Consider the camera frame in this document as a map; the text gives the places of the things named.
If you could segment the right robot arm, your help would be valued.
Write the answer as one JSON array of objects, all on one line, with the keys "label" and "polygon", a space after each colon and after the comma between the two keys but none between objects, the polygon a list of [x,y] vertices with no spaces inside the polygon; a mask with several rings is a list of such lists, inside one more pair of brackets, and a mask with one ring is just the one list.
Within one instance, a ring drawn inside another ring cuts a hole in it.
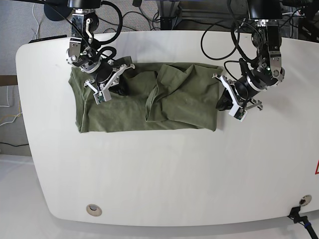
[{"label": "right robot arm", "polygon": [[[99,26],[96,9],[102,5],[113,8],[119,19],[115,35],[105,41],[99,41],[94,37],[94,31]],[[70,21],[71,38],[67,50],[69,64],[88,74],[89,83],[96,86],[98,91],[109,83],[111,92],[127,96],[129,89],[121,79],[121,65],[114,59],[117,51],[109,46],[122,31],[122,12],[114,3],[107,0],[69,0],[68,7],[74,10]]]}]

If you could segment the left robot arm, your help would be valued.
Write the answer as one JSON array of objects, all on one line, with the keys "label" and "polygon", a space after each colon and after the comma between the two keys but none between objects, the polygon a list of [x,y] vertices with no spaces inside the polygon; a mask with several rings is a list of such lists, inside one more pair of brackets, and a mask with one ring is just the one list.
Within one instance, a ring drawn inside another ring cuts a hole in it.
[{"label": "left robot arm", "polygon": [[253,103],[253,97],[259,92],[283,81],[285,71],[282,67],[280,47],[282,39],[277,21],[282,19],[281,5],[278,0],[247,1],[249,19],[257,22],[253,26],[252,43],[257,55],[250,59],[239,45],[239,23],[235,20],[231,25],[231,38],[235,49],[241,55],[239,63],[242,77],[235,80],[231,89],[234,97],[243,107]]}]

